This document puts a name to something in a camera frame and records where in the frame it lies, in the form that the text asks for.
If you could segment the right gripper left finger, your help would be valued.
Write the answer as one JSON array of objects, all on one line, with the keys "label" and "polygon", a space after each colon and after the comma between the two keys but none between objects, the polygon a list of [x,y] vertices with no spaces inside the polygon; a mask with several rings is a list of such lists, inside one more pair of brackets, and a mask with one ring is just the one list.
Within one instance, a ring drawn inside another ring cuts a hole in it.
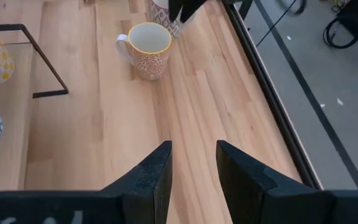
[{"label": "right gripper left finger", "polygon": [[173,182],[172,142],[164,141],[100,193],[113,223],[166,224]]}]

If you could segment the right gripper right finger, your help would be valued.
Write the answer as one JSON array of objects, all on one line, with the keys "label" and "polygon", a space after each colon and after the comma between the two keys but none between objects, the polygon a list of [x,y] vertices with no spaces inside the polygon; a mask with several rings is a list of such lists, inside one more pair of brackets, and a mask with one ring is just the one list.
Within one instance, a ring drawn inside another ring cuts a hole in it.
[{"label": "right gripper right finger", "polygon": [[227,141],[217,141],[216,163],[233,223],[329,222],[331,195],[299,183]]}]

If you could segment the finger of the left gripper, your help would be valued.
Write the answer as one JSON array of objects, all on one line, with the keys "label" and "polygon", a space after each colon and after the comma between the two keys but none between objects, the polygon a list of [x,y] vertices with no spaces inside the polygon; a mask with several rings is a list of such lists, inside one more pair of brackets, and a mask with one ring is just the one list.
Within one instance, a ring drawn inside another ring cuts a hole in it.
[{"label": "finger of the left gripper", "polygon": [[185,23],[207,0],[182,0],[181,22]]},{"label": "finger of the left gripper", "polygon": [[182,8],[183,0],[168,0],[169,19],[171,22],[177,19],[180,22],[183,22],[183,19],[181,18]]}]

